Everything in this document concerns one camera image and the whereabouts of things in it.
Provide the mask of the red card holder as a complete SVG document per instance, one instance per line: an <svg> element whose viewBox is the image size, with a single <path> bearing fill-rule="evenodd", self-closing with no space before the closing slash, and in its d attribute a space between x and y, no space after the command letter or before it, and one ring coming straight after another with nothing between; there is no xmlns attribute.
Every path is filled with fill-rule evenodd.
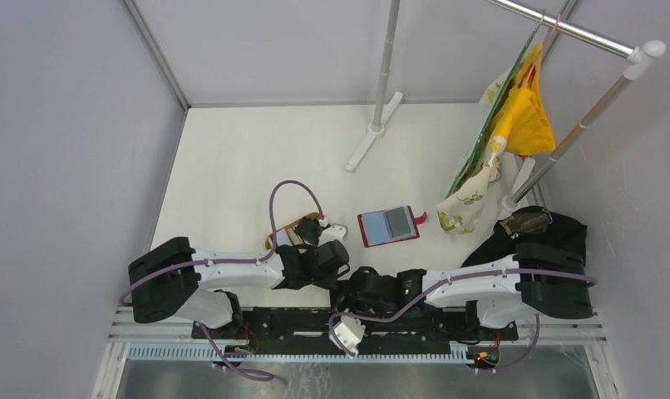
<svg viewBox="0 0 670 399"><path fill-rule="evenodd" d="M419 226L427 219L426 212L416 216L411 206L408 205L367 212L357 216L365 248L418 239L420 237Z"/></svg>

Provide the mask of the black VIP card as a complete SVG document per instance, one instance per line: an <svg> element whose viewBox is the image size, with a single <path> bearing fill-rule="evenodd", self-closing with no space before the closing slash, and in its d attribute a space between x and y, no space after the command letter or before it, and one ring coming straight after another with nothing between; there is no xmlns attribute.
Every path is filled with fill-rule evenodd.
<svg viewBox="0 0 670 399"><path fill-rule="evenodd" d="M389 209L384 213L384 217L387 222L387 230L391 239L406 239L415 233L411 215L407 207Z"/></svg>

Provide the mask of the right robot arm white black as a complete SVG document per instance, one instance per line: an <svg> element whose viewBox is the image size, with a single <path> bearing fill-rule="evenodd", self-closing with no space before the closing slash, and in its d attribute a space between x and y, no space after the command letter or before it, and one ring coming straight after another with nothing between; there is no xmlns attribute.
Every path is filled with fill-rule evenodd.
<svg viewBox="0 0 670 399"><path fill-rule="evenodd" d="M596 283L596 278L585 273L584 260L577 254L522 243L515 253L486 264L425 271L420 282L402 287L403 302L394 313L369 316L346 306L331 316L328 326L332 328L340 318L393 323L419 303L454 308L474 302L476 308L464 314L462 326L469 337L483 339L520 318L591 318L589 289Z"/></svg>

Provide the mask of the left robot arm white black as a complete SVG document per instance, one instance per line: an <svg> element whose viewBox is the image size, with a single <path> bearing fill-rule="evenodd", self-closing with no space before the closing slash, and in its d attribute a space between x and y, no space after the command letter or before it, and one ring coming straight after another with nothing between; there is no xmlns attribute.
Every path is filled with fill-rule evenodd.
<svg viewBox="0 0 670 399"><path fill-rule="evenodd" d="M244 317L235 288L330 289L349 270L347 227L304 218L291 238L262 253L221 255L174 237L128 267L130 287L121 304L139 324L177 317L202 323L223 338L237 337Z"/></svg>

